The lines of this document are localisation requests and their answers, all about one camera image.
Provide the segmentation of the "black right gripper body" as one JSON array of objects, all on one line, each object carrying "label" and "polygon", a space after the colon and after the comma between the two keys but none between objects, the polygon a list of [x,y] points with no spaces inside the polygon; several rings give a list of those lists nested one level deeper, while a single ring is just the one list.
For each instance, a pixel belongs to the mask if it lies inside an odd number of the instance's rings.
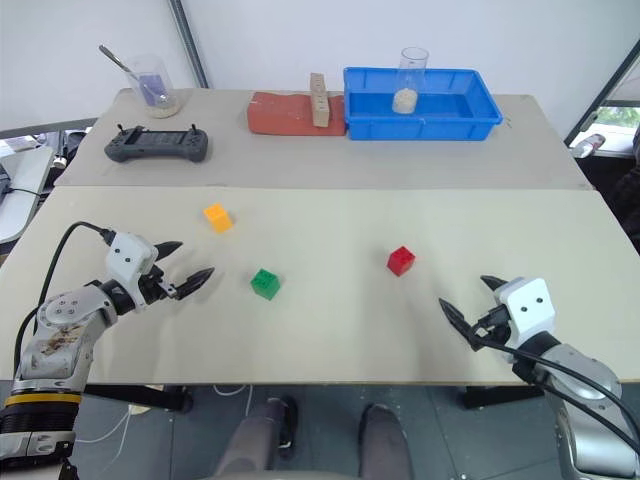
[{"label": "black right gripper body", "polygon": [[486,342],[504,346],[511,336],[511,315],[504,305],[492,308],[471,327],[469,340],[472,346],[484,346]]}]

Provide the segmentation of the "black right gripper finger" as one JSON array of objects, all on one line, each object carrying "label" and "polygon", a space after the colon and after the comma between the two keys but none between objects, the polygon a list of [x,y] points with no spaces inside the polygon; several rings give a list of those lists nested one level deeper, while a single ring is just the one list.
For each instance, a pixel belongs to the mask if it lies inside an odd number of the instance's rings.
[{"label": "black right gripper finger", "polygon": [[439,305],[450,323],[450,325],[466,340],[473,351],[482,348],[479,337],[476,335],[477,329],[471,326],[464,318],[464,315],[450,302],[443,298],[438,299]]},{"label": "black right gripper finger", "polygon": [[494,298],[498,300],[501,288],[507,284],[507,281],[493,275],[481,275],[480,279],[492,291]]}]

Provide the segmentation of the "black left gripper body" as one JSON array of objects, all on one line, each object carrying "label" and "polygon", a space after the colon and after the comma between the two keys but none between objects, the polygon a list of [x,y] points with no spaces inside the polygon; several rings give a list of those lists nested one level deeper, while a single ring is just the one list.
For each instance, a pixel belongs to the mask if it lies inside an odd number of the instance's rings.
[{"label": "black left gripper body", "polygon": [[132,285],[135,307],[147,307],[158,300],[178,296],[176,287],[165,280],[164,271],[158,266],[151,266],[147,272],[136,271]]}]

